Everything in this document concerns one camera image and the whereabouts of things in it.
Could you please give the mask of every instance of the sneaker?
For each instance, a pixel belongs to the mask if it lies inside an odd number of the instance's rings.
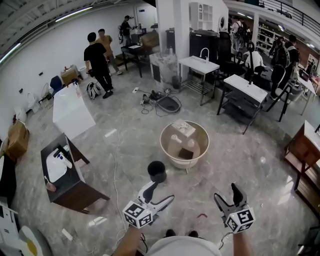
[[[192,238],[198,238],[199,235],[198,235],[198,232],[193,230],[191,231],[189,234],[188,234],[188,237],[192,237]]]
[[[174,232],[173,229],[168,229],[165,233],[166,238],[175,237],[175,236],[176,236],[176,232]]]
[[[270,98],[271,98],[271,100],[275,101],[275,100],[278,98],[278,96],[277,96],[277,97],[273,97],[273,96],[271,96],[271,94],[270,94]]]
[[[105,95],[102,96],[102,98],[106,99],[106,98],[110,97],[112,94],[114,94],[113,91],[106,92]]]

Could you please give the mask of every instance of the red object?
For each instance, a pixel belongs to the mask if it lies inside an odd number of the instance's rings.
[[[208,218],[208,216],[207,216],[206,214],[204,214],[204,213],[199,214],[199,216],[196,217],[196,218],[198,219],[198,218],[200,218],[201,216],[204,216],[204,217]]]

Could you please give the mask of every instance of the white door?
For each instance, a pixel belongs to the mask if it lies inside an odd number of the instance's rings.
[[[152,25],[158,23],[157,9],[151,5],[139,6],[136,8],[138,24],[147,32],[152,31]]]

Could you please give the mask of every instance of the balcony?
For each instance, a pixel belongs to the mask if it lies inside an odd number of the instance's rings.
[[[295,21],[302,25],[303,27],[307,28],[315,35],[320,37],[320,23],[315,21],[313,18],[309,17],[305,13],[299,11],[298,9],[280,2],[278,0],[233,0],[240,3],[254,5],[260,8],[264,8],[271,12],[280,14],[288,20]]]

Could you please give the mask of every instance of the faucet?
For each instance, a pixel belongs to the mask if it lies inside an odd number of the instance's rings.
[[[210,54],[210,51],[208,48],[203,48],[200,52],[200,58],[202,58],[202,51],[207,49],[208,50],[208,56],[205,58],[205,63],[209,63],[209,54]]]

